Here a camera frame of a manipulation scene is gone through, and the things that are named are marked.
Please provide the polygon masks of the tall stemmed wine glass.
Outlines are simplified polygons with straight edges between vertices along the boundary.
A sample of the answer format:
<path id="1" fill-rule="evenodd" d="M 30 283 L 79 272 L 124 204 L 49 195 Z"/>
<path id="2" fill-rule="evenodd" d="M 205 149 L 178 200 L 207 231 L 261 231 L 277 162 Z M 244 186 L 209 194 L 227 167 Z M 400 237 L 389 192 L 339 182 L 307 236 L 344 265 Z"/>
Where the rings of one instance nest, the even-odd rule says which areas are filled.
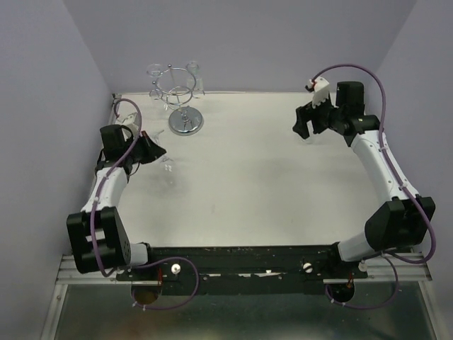
<path id="1" fill-rule="evenodd" d="M 164 129 L 153 132 L 151 140 L 158 146 L 164 147 L 161 141 L 161 135 Z M 174 158 L 170 157 L 167 153 L 159 157 L 156 163 L 160 168 L 160 176 L 168 187 L 176 187 L 178 179 L 178 167 Z"/>

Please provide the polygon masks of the short textured wine glass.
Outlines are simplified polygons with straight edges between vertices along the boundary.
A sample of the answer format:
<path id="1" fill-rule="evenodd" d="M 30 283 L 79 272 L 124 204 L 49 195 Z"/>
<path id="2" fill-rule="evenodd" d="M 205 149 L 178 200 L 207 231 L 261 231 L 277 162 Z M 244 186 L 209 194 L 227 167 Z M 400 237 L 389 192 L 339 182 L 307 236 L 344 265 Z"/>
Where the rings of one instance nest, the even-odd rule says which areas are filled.
<path id="1" fill-rule="evenodd" d="M 306 145 L 314 145 L 316 142 L 316 136 L 310 135 L 306 139 L 302 138 L 302 142 Z"/>

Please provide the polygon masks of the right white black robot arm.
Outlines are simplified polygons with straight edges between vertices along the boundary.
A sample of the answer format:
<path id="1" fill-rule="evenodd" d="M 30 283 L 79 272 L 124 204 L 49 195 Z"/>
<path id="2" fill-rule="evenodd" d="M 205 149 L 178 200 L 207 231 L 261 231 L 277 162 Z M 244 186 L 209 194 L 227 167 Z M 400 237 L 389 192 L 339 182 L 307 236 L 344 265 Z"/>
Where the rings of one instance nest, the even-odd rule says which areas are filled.
<path id="1" fill-rule="evenodd" d="M 365 114 L 363 83 L 338 83 L 334 100 L 323 77 L 309 81 L 306 89 L 312 99 L 296 109 L 293 131 L 304 140 L 325 130 L 343 136 L 365 168 L 379 203 L 363 232 L 338 243 L 338 253 L 326 259 L 327 272 L 340 278 L 350 271 L 351 261 L 419 245 L 428 230 L 426 223 L 432 219 L 435 203 L 431 197 L 421 196 L 404 176 L 385 134 L 379 131 L 378 117 Z"/>

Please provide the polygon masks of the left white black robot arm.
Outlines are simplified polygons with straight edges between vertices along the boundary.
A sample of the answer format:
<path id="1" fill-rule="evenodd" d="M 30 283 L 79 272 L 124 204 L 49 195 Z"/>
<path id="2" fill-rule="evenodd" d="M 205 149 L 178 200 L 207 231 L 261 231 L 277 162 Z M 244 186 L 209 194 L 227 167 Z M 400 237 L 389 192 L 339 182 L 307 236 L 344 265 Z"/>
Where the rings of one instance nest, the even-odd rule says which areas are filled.
<path id="1" fill-rule="evenodd" d="M 155 162 L 166 150 L 145 131 L 134 134 L 125 125 L 100 129 L 103 148 L 95 167 L 96 182 L 80 212 L 67 217 L 71 250 L 79 273 L 132 266 L 142 280 L 156 274 L 147 243 L 132 244 L 118 212 L 120 197 L 133 175 L 134 165 Z"/>

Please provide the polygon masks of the chrome wine glass rack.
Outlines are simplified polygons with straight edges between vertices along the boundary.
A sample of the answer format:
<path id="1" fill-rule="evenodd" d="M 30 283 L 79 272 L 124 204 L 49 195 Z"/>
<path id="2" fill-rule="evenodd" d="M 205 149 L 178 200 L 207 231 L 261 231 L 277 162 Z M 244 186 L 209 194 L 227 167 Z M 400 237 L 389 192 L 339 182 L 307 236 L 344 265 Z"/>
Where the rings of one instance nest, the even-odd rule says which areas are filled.
<path id="1" fill-rule="evenodd" d="M 162 65 L 163 72 L 155 83 L 161 92 L 159 99 L 164 108 L 170 110 L 168 127 L 176 135 L 189 136 L 199 132 L 204 124 L 201 112 L 194 108 L 192 102 L 200 94 L 193 94 L 186 81 L 190 73 L 184 67 L 172 64 Z"/>

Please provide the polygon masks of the back left wine glass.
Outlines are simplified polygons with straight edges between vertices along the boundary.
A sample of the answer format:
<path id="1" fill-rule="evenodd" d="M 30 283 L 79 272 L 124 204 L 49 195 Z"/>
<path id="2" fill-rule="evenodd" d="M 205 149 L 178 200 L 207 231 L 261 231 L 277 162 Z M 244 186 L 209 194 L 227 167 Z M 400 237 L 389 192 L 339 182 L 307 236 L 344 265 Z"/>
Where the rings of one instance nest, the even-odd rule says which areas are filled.
<path id="1" fill-rule="evenodd" d="M 156 88 L 155 83 L 159 80 L 159 77 L 162 75 L 163 66 L 161 64 L 150 64 L 146 68 L 146 74 L 151 81 L 151 89 L 149 92 L 149 96 L 154 98 L 155 100 L 159 100 L 161 98 L 161 92 Z"/>

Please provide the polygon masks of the back right textured glass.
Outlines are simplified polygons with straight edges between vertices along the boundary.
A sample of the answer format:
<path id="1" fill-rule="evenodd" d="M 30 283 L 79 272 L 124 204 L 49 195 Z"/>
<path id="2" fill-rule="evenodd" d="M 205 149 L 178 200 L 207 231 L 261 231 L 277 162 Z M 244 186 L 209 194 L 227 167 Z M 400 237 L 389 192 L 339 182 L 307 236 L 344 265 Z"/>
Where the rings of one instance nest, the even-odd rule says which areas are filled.
<path id="1" fill-rule="evenodd" d="M 196 61 L 190 61 L 185 67 L 190 75 L 187 78 L 187 87 L 193 90 L 193 94 L 205 95 L 204 83 L 200 73 L 200 65 Z"/>

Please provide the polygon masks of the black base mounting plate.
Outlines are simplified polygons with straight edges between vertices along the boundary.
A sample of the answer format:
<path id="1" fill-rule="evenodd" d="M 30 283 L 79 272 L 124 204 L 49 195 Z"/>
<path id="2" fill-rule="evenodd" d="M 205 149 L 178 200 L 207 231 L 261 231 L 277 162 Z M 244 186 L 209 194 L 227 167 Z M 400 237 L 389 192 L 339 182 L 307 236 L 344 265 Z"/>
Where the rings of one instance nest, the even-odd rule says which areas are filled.
<path id="1" fill-rule="evenodd" d="M 321 295 L 324 283 L 367 277 L 336 245 L 154 247 L 151 268 L 132 268 L 118 281 L 157 283 L 164 295 Z"/>

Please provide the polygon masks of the aluminium rail frame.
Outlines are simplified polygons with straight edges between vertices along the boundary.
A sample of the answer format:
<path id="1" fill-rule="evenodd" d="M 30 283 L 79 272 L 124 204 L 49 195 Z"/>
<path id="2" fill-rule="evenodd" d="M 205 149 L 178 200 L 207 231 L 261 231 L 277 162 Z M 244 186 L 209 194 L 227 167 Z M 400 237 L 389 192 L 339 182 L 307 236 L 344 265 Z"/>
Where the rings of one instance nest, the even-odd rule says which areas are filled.
<path id="1" fill-rule="evenodd" d="M 44 339 L 435 339 L 415 208 L 378 121 L 303 143 L 309 97 L 211 93 L 170 112 L 113 104 Z"/>

